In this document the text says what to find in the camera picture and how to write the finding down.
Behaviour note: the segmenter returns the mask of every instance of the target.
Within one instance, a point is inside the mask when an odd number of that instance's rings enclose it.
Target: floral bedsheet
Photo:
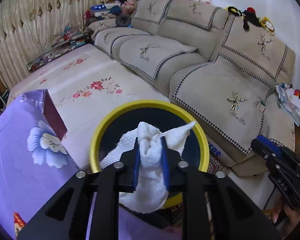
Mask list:
[[[134,100],[169,101],[141,77],[91,44],[28,76],[11,90],[8,104],[18,95],[36,89],[48,89],[68,130],[62,144],[82,169],[89,166],[93,132],[110,111]]]

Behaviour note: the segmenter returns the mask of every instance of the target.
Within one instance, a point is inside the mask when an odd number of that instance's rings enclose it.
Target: sofa cushion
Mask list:
[[[171,78],[169,98],[192,111],[244,154],[241,158],[237,153],[231,155],[235,161],[246,159],[251,141],[264,126],[264,114],[256,105],[266,102],[273,87],[223,54],[212,63],[180,72]]]
[[[121,37],[131,37],[138,35],[151,35],[142,30],[126,27],[110,28],[99,32],[96,36],[94,45],[111,56],[112,45],[116,39]]]
[[[294,52],[264,28],[249,23],[246,32],[242,24],[240,17],[229,18],[210,60],[220,52],[272,85],[288,83],[293,73]]]
[[[172,0],[139,0],[137,3],[137,11],[131,16],[131,25],[134,28],[156,35],[171,1]]]
[[[170,78],[176,71],[205,61],[197,48],[161,36],[140,36],[124,41],[118,54],[123,65],[166,96]]]
[[[158,35],[199,49],[208,60],[226,23],[228,12],[210,4],[174,0],[161,23]]]
[[[216,11],[219,9],[223,10],[211,4],[191,0],[173,0],[169,6],[166,18],[190,23],[208,30],[211,27]]]
[[[93,43],[96,40],[96,35],[98,34],[98,32],[116,27],[117,24],[115,23],[115,20],[116,20],[115,18],[101,20],[101,21],[93,22],[88,26],[88,31],[91,35]]]

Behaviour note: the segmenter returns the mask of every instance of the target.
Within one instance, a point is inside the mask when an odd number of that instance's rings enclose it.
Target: beige curtain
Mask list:
[[[10,89],[26,65],[51,49],[65,27],[84,28],[86,10],[105,0],[3,0],[0,4],[0,78]]]

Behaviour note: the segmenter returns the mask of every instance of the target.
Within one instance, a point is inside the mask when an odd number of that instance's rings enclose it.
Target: white flower print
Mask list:
[[[42,165],[46,162],[48,166],[57,168],[68,165],[66,149],[53,129],[42,120],[38,126],[30,130],[27,139],[28,151],[32,152],[34,164]]]

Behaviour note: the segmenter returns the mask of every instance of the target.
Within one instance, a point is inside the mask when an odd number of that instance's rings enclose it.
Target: beige sofa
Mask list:
[[[193,114],[225,165],[239,176],[265,171],[250,148],[260,134],[294,149],[294,124],[274,88],[289,83],[290,48],[210,4],[139,0],[136,8],[133,28],[114,28],[114,19],[89,26],[95,46]]]

